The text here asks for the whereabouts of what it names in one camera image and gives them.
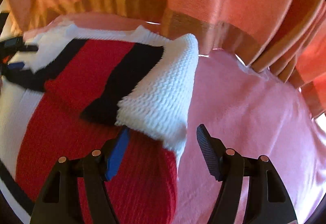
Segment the red stripe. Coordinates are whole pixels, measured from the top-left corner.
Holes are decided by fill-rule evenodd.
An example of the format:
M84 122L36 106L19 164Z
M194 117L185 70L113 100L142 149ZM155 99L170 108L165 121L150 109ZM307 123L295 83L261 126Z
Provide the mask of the red stripe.
M88 123L80 112L103 92L113 68L133 44L87 41L47 91L31 118L19 152L16 181L33 200L58 157L76 159L116 137L117 127ZM123 223L170 223L176 207L176 166L172 152L138 132L118 175L106 184ZM84 187L79 185L85 223L91 223Z

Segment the curtain fold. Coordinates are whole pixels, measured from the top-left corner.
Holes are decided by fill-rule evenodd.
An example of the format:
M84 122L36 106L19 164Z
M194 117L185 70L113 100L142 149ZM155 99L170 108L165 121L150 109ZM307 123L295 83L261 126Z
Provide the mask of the curtain fold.
M256 72L267 68L301 87L313 116L326 110L325 0L8 0L13 31L46 26L59 15L116 14L160 23L175 39L192 33L201 54L223 48Z

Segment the round bolt head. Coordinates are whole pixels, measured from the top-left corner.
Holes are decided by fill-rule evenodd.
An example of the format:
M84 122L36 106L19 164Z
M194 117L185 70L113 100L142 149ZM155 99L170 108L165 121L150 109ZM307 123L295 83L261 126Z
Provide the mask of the round bolt head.
M269 158L268 158L267 156L265 156L265 155L262 155L262 156L260 157L260 159L261 159L263 162L268 162L268 161L269 161Z
M235 154L235 151L233 149L227 149L226 151L227 155L233 156Z
M63 162L66 162L67 158L65 156L62 156L58 159L58 162L59 163L63 163Z
M97 157L99 155L101 155L101 151L100 150L93 150L92 151L92 156Z

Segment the orange curtain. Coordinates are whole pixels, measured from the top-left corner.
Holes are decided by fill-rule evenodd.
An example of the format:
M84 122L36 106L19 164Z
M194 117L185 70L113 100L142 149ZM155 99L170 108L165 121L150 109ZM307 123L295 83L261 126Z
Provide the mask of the orange curtain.
M326 109L324 0L9 0L9 5L15 31L92 11L160 23L160 34L170 39L192 33L201 54L214 48L234 52L256 72L269 68L283 82L302 87L313 116Z

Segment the curtain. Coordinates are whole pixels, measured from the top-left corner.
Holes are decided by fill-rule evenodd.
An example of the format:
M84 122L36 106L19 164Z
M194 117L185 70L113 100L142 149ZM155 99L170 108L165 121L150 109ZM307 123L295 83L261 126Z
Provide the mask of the curtain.
M316 117L326 110L325 0L8 0L15 32L59 15L100 12L159 23L161 35L194 34L201 54L223 48L256 72L301 87Z

